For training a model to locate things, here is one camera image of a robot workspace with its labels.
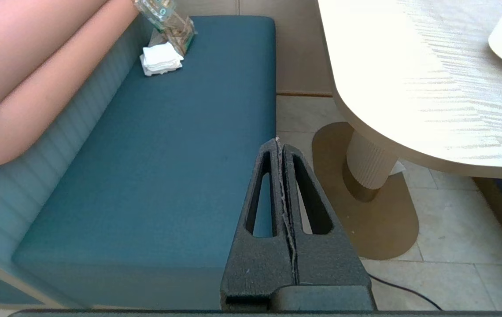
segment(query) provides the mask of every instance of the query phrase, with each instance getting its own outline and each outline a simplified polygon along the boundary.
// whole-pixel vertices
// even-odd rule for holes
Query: teal bench cushion
[[[183,68],[133,66],[13,256],[84,305],[219,308],[255,157],[275,136],[275,28],[193,20]]]

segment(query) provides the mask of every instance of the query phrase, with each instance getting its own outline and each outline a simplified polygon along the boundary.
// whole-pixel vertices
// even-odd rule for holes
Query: table top
[[[367,139],[429,168],[502,178],[502,0],[318,0],[333,97]]]

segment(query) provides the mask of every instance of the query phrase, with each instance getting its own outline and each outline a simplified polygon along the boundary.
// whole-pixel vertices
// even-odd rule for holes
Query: white napkin
[[[144,54],[140,56],[142,68],[146,76],[165,74],[182,67],[181,60],[184,58],[175,51],[171,43],[159,44],[150,48],[144,48]]]

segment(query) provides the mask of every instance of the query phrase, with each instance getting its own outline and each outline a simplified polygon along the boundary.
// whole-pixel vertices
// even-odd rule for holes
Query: beige wall
[[[277,25],[277,91],[330,94],[316,0],[177,0],[189,15],[263,15]]]

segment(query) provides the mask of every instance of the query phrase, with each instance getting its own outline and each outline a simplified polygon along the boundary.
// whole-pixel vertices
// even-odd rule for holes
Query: black cable
[[[368,273],[368,276],[370,276],[372,279],[376,280],[376,281],[379,281],[380,283],[383,283],[385,285],[388,285],[388,286],[392,286],[392,287],[396,287],[398,289],[401,289],[402,291],[408,291],[412,294],[415,294],[415,295],[418,295],[419,297],[422,297],[422,299],[425,299],[426,301],[428,301],[431,305],[433,305],[434,307],[436,307],[437,309],[439,310],[443,310],[439,305],[437,305],[434,301],[430,300],[427,296],[423,295],[423,294],[420,294],[412,289],[408,289],[406,287],[403,287],[403,286],[400,286],[400,285],[396,285],[396,284],[392,284],[390,282],[386,282],[382,279],[379,279],[378,277]]]

